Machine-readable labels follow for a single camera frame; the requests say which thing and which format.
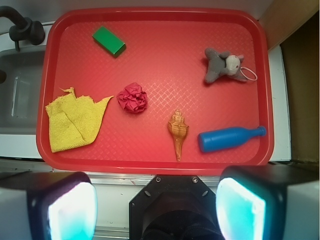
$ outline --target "plush toy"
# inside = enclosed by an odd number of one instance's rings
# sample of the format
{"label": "plush toy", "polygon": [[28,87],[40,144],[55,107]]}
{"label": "plush toy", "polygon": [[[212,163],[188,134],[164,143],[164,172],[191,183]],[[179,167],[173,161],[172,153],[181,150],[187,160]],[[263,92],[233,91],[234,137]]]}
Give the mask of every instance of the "plush toy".
{"label": "plush toy", "polygon": [[248,78],[241,74],[241,63],[244,60],[243,55],[230,55],[229,51],[219,53],[210,47],[205,49],[204,54],[209,60],[208,72],[205,76],[206,83],[211,84],[224,75],[242,82],[248,80]]}

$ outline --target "sink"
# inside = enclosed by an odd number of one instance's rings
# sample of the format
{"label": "sink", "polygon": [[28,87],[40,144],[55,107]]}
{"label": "sink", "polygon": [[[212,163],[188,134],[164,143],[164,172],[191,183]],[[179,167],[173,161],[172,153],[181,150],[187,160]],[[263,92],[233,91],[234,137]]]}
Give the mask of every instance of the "sink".
{"label": "sink", "polygon": [[35,135],[46,46],[0,52],[0,135]]}

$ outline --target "seashell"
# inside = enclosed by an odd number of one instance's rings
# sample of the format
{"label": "seashell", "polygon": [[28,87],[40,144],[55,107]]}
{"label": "seashell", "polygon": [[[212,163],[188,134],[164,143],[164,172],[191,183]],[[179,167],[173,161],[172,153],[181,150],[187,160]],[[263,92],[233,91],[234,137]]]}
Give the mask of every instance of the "seashell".
{"label": "seashell", "polygon": [[187,137],[189,126],[185,124],[185,118],[181,116],[181,112],[178,109],[175,110],[172,119],[168,121],[168,129],[173,137],[176,160],[180,162],[182,144]]}

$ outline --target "green sponge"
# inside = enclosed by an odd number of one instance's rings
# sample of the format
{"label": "green sponge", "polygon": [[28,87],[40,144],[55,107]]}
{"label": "green sponge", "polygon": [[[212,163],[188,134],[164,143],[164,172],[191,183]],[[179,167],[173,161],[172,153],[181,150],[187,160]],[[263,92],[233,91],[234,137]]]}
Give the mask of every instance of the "green sponge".
{"label": "green sponge", "polygon": [[118,57],[127,47],[111,31],[104,26],[100,27],[92,37],[105,49],[107,49],[115,58]]}

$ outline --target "red plastic tray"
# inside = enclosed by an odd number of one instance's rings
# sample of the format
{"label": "red plastic tray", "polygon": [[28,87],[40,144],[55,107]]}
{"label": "red plastic tray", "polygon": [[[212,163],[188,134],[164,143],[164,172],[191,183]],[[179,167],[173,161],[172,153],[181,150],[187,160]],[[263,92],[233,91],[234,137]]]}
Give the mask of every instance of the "red plastic tray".
{"label": "red plastic tray", "polygon": [[[126,43],[113,58],[92,34],[105,26]],[[244,55],[243,66],[257,81],[227,77],[204,83],[204,50]],[[148,96],[141,114],[125,112],[110,100],[100,132],[91,145],[52,153],[45,106],[74,87],[75,94],[98,102],[116,96],[132,82]],[[167,129],[175,109],[189,125],[176,161]],[[232,149],[201,153],[201,132],[228,127],[265,126],[267,136]],[[43,159],[62,170],[219,175],[229,165],[266,164],[274,129],[268,52],[262,27],[242,11],[203,8],[100,8],[71,11],[52,26],[46,46],[36,141]]]}

